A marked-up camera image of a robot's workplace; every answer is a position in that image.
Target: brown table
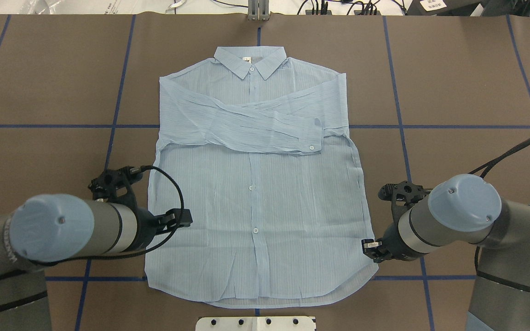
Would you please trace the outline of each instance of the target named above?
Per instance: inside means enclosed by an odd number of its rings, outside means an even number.
[[[390,224],[385,183],[433,187],[530,137],[530,18],[272,15],[0,16],[0,213],[40,193],[90,199],[104,166],[151,164],[158,77],[217,46],[284,46],[347,73],[376,235]],[[486,178],[530,203],[530,147]],[[144,180],[135,186],[142,205]],[[320,331],[464,329],[473,247],[385,262],[339,303],[226,310],[149,289],[144,258],[47,270],[55,331],[192,331],[202,316],[305,314]]]

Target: gray robot arm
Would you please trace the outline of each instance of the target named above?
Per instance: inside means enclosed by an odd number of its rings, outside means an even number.
[[[153,216],[138,208],[130,184],[140,180],[144,170],[106,170],[90,185],[97,201],[67,194],[37,195],[13,213],[0,216],[0,331],[51,330],[46,266],[139,251],[155,235],[171,235],[190,225],[189,210]],[[118,197],[122,187],[127,193]]]
[[[392,187],[414,207],[395,219],[381,239],[364,240],[376,262],[415,260],[456,240],[482,248],[467,330],[530,330],[530,205],[501,199],[494,187],[458,175],[423,197],[412,183]]]

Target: button-up shirt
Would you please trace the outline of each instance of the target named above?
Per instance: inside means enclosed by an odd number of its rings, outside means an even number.
[[[345,74],[282,47],[218,47],[160,78],[160,124],[154,165],[179,183],[194,222],[147,254],[149,286],[282,308],[336,302],[374,275],[361,251],[374,233]],[[149,210],[178,206],[152,172]]]

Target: white bracket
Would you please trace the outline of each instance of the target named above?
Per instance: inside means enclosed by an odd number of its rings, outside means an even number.
[[[269,21],[269,0],[248,0],[249,21]]]
[[[200,318],[196,331],[316,331],[310,316],[250,316],[240,318]]]

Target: shirt collar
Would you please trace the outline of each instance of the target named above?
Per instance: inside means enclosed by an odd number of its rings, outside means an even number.
[[[215,59],[242,80],[252,66],[251,63],[243,61],[243,57],[263,57],[254,65],[261,77],[267,80],[285,61],[286,51],[278,46],[218,47],[214,53]]]

